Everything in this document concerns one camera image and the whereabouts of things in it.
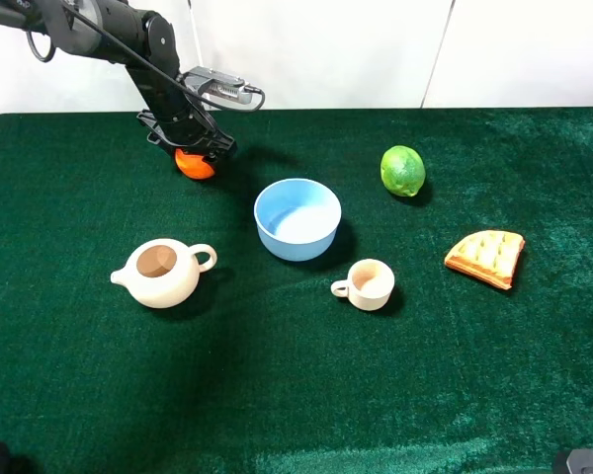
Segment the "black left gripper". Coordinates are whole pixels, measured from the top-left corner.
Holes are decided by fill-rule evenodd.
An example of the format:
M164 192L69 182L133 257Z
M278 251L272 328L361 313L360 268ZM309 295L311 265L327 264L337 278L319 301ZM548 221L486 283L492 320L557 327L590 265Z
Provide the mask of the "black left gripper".
M171 157L176 151L201 156L206 162L231 158L236 141L218 128L212 116L188 101L174 105L152 105L136 118L147 128L147 141Z

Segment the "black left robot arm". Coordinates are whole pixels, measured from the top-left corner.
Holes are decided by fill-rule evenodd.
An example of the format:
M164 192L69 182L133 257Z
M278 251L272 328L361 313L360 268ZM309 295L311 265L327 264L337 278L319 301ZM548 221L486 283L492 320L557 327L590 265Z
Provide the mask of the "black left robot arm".
M60 49L122 64L147 105L137 115L147 140L170 156L214 165L234 154L236 142L203 107L207 100L185 85L173 27L160 14L127 1L0 1L0 25L24 31L40 62Z

